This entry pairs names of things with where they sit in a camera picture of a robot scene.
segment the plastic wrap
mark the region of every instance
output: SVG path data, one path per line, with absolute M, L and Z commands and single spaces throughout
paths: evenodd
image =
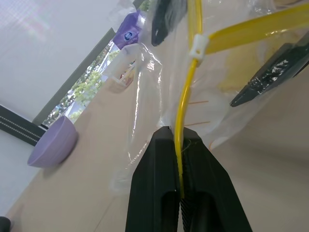
M 271 0 L 204 0 L 202 3 L 205 34 L 277 10 Z M 152 27 L 158 5 L 153 1 L 139 40 L 140 53 L 136 56 L 133 81 L 132 124 L 126 155 L 122 157 L 122 166 L 112 182 L 112 188 L 120 193 L 129 191 L 133 172 L 153 132 L 161 126 L 174 129 L 179 97 L 188 72 L 188 18 L 186 14 L 175 15 L 175 12 L 186 12 L 186 2 L 171 1 L 173 7 L 167 10 L 164 18 L 168 36 L 160 45 L 153 46 Z M 275 92 L 269 91 L 269 85 L 276 81 L 276 77 L 271 77 L 271 81 L 265 81 L 265 78 L 272 74 L 272 70 L 285 69 L 285 64 L 280 67 L 275 63 L 278 59 L 269 59 L 274 59 L 272 56 L 286 44 L 292 45 L 289 49 L 306 47 L 305 43 L 298 42 L 305 33 L 305 29 L 276 31 L 276 35 L 267 39 L 256 39 L 253 43 L 206 55 L 191 85 L 184 126 L 195 130 L 209 149 L 239 132 Z M 298 65 L 305 65 L 306 60 L 307 56 L 303 55 Z M 287 70 L 290 71 L 285 80 L 299 72 L 297 68 Z M 264 81 L 262 90 L 256 88 L 260 81 Z M 232 103 L 244 88 L 250 87 L 258 94 L 233 107 Z

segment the yellow plastic rod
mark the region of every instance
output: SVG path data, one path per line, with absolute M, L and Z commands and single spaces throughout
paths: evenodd
M 309 26 L 309 3 L 255 18 L 209 36 L 206 54 L 249 44 L 282 32 Z

